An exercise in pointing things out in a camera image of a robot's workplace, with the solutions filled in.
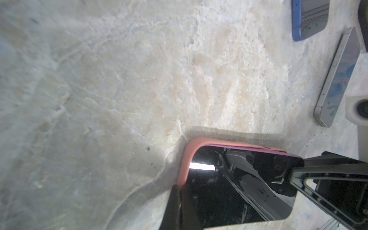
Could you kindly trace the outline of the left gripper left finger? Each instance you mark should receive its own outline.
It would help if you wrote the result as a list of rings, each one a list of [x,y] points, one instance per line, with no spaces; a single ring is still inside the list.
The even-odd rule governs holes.
[[[180,229],[180,188],[173,185],[159,230]]]

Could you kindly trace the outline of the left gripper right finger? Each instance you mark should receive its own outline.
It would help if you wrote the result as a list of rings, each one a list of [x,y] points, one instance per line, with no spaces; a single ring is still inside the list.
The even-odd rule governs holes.
[[[189,185],[182,189],[183,230],[203,230]]]

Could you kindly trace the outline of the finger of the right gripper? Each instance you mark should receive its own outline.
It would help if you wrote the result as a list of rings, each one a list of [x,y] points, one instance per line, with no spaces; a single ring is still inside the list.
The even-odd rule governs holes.
[[[290,184],[349,230],[368,228],[368,164],[331,152],[293,168]]]

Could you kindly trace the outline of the purple-edged black phone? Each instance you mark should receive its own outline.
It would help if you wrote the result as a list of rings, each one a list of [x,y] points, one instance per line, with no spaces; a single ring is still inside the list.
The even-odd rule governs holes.
[[[303,165],[302,158],[290,154],[200,147],[186,183],[202,227],[286,219],[297,195],[288,178]]]

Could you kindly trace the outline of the pink phone case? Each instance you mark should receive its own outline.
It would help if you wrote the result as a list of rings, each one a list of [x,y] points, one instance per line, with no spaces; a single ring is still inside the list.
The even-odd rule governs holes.
[[[183,160],[181,163],[179,175],[176,184],[179,189],[182,190],[183,186],[186,183],[187,176],[189,173],[190,163],[194,157],[194,154],[203,146],[215,146],[215,147],[230,147],[231,149],[256,149],[259,152],[272,153],[272,154],[280,154],[285,156],[291,156],[291,154],[287,153],[283,149],[273,148],[273,147],[264,147],[260,145],[253,145],[245,142],[238,141],[227,141],[227,140],[218,140],[218,139],[210,139],[210,138],[195,138],[190,141],[187,145]]]

